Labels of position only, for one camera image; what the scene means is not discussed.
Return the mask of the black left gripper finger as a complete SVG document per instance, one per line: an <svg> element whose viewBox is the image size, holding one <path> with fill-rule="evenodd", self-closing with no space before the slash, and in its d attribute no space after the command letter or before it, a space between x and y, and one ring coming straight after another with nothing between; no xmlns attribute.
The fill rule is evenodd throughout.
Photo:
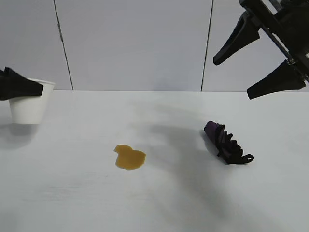
<svg viewBox="0 0 309 232"><path fill-rule="evenodd" d="M43 85L27 79L13 69L5 67L0 71L0 100L5 101L17 97L41 96Z"/></svg>

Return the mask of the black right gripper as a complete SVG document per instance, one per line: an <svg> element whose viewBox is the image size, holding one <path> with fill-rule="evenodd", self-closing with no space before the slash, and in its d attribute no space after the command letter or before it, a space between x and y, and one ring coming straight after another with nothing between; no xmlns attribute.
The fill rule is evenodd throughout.
<svg viewBox="0 0 309 232"><path fill-rule="evenodd" d="M309 80L309 2L307 0L272 0L273 14L261 0L241 0L244 12L230 37L213 57L220 65L234 53L260 39L261 28L284 54L286 61L247 89L249 99L267 94L301 90Z"/></svg>

